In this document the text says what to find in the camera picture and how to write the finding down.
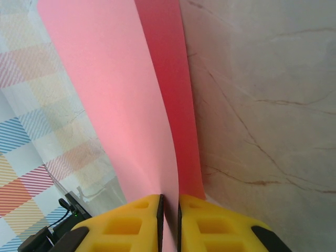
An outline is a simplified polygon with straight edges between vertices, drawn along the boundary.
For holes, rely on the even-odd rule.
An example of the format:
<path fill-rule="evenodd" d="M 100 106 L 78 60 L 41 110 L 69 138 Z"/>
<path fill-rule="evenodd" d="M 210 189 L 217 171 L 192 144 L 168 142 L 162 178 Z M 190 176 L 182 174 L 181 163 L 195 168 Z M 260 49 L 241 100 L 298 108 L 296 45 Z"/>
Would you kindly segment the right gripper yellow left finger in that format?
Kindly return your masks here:
<path fill-rule="evenodd" d="M 77 224 L 87 235 L 75 252 L 162 252 L 164 197 L 153 194 Z"/>

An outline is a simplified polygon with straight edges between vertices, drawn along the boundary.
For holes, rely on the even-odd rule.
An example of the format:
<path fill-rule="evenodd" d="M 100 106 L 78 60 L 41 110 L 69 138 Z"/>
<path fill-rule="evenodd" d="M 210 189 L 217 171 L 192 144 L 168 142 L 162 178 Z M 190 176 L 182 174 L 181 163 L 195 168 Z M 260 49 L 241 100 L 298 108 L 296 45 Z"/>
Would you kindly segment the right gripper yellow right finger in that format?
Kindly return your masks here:
<path fill-rule="evenodd" d="M 268 252 L 251 229 L 263 222 L 185 194 L 179 207 L 178 252 Z"/>

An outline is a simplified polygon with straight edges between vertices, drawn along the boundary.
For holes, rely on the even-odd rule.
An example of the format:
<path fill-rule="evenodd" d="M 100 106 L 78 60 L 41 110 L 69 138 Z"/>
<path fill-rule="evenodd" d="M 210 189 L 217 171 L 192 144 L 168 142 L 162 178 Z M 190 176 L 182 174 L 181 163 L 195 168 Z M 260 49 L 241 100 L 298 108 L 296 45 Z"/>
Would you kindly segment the pink paper sheet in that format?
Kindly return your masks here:
<path fill-rule="evenodd" d="M 164 195 L 163 252 L 177 252 L 178 198 L 205 196 L 180 1 L 37 9 L 126 199 Z"/>

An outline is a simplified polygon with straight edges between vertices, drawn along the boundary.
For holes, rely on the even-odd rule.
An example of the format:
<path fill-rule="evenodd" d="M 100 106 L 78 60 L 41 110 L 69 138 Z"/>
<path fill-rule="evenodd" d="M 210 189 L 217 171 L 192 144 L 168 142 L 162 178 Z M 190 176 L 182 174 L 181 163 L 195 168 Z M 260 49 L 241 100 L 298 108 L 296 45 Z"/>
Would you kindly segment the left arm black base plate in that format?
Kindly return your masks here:
<path fill-rule="evenodd" d="M 92 217 L 92 215 L 85 209 L 84 201 L 77 197 L 72 191 L 65 195 L 68 203 L 69 209 L 71 211 L 70 217 L 66 219 L 67 224 L 70 228 L 73 228 L 82 221 L 85 221 Z"/>

